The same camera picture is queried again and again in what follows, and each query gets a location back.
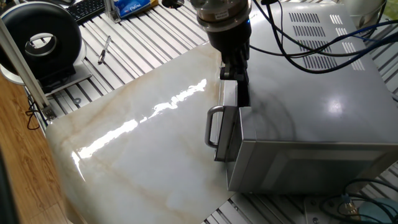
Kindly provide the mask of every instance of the white marble surface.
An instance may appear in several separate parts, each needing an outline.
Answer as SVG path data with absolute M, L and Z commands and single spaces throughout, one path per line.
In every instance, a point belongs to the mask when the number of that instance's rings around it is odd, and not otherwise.
M 203 139 L 220 61 L 201 45 L 47 128 L 63 191 L 88 223 L 201 223 L 232 196 Z

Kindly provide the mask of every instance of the microwave handle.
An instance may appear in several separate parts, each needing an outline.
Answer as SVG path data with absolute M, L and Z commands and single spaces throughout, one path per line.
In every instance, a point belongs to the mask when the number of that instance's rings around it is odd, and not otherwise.
M 207 111 L 207 120 L 206 120 L 206 133 L 205 133 L 205 143 L 206 145 L 217 148 L 218 143 L 214 143 L 210 140 L 211 136 L 211 124 L 213 122 L 213 115 L 217 112 L 224 112 L 225 107 L 224 106 L 214 106 L 210 108 L 209 111 Z

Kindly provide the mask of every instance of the wooden panel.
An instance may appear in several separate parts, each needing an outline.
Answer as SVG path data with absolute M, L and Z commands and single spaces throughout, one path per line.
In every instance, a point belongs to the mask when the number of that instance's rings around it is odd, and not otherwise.
M 31 224 L 68 224 L 58 203 L 31 219 Z
M 0 75 L 0 90 L 0 145 L 21 223 L 30 223 L 61 201 L 61 191 L 43 132 L 27 129 L 29 105 L 23 87 Z M 32 119 L 30 126 L 37 125 Z

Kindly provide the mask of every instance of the pen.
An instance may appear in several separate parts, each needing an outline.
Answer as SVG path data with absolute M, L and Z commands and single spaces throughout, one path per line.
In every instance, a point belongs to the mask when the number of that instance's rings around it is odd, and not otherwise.
M 101 54 L 99 55 L 98 65 L 101 65 L 104 62 L 105 52 L 110 42 L 111 42 L 111 36 L 109 35 L 108 38 L 106 39 L 104 50 L 102 50 Z

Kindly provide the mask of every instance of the metal grid table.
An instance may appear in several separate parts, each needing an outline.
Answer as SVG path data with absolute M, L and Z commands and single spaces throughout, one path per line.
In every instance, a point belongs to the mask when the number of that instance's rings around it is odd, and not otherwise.
M 290 2 L 333 3 L 331 0 Z M 87 45 L 84 64 L 93 76 L 49 96 L 58 117 L 85 106 L 208 40 L 206 33 L 197 24 L 196 15 L 189 3 L 177 10 L 157 6 L 118 24 L 102 14 L 84 23 L 80 30 Z M 397 25 L 387 26 L 378 29 L 373 37 L 383 38 L 396 31 Z M 113 41 L 109 45 L 104 64 L 98 65 L 98 56 L 108 35 Z M 398 44 L 394 43 L 371 53 L 388 89 L 394 94 L 398 92 L 397 49 Z M 81 99 L 78 105 L 73 103 L 75 98 Z M 45 122 L 40 116 L 37 117 L 44 130 Z M 381 174 L 380 179 L 398 185 L 398 164 Z M 361 193 L 371 198 L 398 200 L 398 194 L 384 186 L 369 184 Z M 317 211 L 316 202 L 316 199 L 285 195 L 236 194 L 203 223 L 337 223 L 336 220 L 326 220 Z

